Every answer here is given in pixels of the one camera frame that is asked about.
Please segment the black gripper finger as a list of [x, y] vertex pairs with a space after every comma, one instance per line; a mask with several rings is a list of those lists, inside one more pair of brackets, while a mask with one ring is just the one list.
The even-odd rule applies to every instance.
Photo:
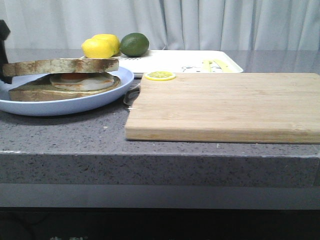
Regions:
[[0, 80], [6, 84], [12, 83], [12, 77], [7, 77], [4, 75], [3, 66], [8, 63], [8, 58], [6, 54], [5, 48], [5, 40], [10, 35], [11, 31], [7, 26], [6, 22], [1, 19], [0, 20]]

